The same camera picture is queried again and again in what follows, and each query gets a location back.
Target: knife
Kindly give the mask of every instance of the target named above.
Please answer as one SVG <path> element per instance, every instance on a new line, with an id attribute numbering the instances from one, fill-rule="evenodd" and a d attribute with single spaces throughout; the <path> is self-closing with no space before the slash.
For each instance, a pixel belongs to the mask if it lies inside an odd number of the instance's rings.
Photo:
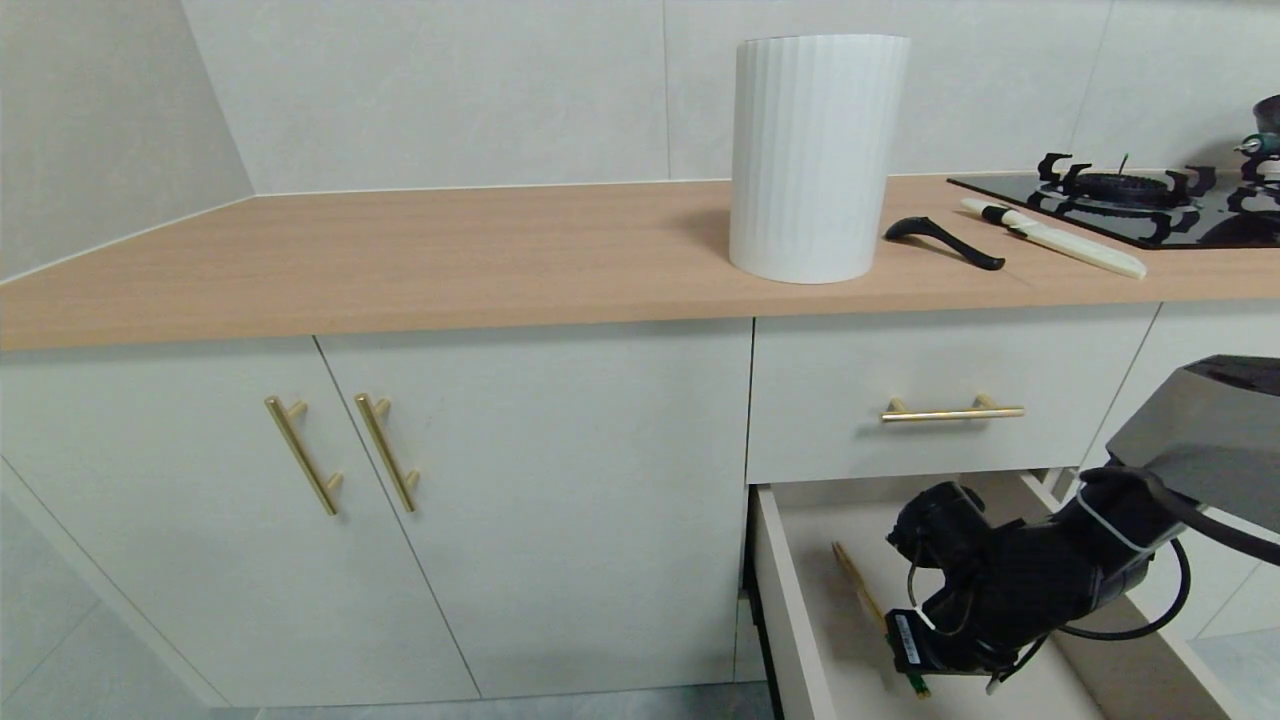
<path id="1" fill-rule="evenodd" d="M 1096 268 L 1111 270 L 1129 278 L 1140 281 L 1147 277 L 1147 265 L 1128 252 L 1107 247 L 1101 242 L 1085 240 L 1075 233 L 1051 228 L 1005 205 L 987 202 L 977 197 L 965 197 L 960 204 L 983 220 L 993 225 L 1005 225 L 1018 236 L 1042 247 L 1056 250 L 1082 263 L 1088 263 Z"/>

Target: pot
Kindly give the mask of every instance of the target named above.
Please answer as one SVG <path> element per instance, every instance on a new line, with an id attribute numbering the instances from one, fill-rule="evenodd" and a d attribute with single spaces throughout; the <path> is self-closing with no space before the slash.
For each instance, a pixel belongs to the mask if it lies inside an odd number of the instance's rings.
<path id="1" fill-rule="evenodd" d="M 1253 106 L 1258 132 L 1280 133 L 1280 95 L 1272 95 Z"/>

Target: label sticker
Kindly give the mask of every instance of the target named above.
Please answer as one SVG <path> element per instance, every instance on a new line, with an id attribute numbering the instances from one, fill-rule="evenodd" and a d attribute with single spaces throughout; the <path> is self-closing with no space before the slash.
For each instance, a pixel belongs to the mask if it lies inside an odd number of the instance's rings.
<path id="1" fill-rule="evenodd" d="M 915 650 L 915 638 L 911 637 L 911 624 L 906 621 L 906 615 L 895 616 L 897 630 L 902 635 L 902 650 L 906 651 L 906 660 L 911 665 L 920 664 L 920 653 Z"/>

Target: open drawer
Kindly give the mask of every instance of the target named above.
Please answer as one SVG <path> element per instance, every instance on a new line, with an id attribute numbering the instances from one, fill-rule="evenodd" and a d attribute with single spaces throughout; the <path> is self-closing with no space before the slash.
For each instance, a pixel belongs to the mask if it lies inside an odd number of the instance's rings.
<path id="1" fill-rule="evenodd" d="M 1230 693 L 1172 633 L 1096 642 L 1055 633 L 996 692 L 986 679 L 928 675 L 915 697 L 892 666 L 881 630 L 836 562 L 838 541 L 884 611 L 909 607 L 908 562 L 884 541 L 902 505 L 947 477 L 872 478 L 758 486 L 751 492 L 748 589 L 768 653 L 774 705 L 786 720 L 1197 719 L 1248 720 Z M 1037 518 L 1056 503 L 1025 473 L 957 478 L 987 503 L 993 524 Z M 916 573 L 916 597 L 941 587 Z M 1146 618 L 1120 598 L 1082 625 L 1133 628 Z"/>

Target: wooden countertop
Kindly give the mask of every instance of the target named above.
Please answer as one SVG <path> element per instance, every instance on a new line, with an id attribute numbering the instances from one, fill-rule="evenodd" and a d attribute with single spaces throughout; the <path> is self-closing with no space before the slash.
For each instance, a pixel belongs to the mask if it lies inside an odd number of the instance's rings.
<path id="1" fill-rule="evenodd" d="M 1133 281 L 964 215 L 973 195 L 891 178 L 882 229 L 929 215 L 1004 270 L 882 242 L 870 273 L 826 286 L 728 263 L 727 182 L 255 197 L 0 287 L 0 346 L 1280 299 L 1280 250 L 1149 252 L 1074 231 L 1138 254 L 1149 274 Z"/>

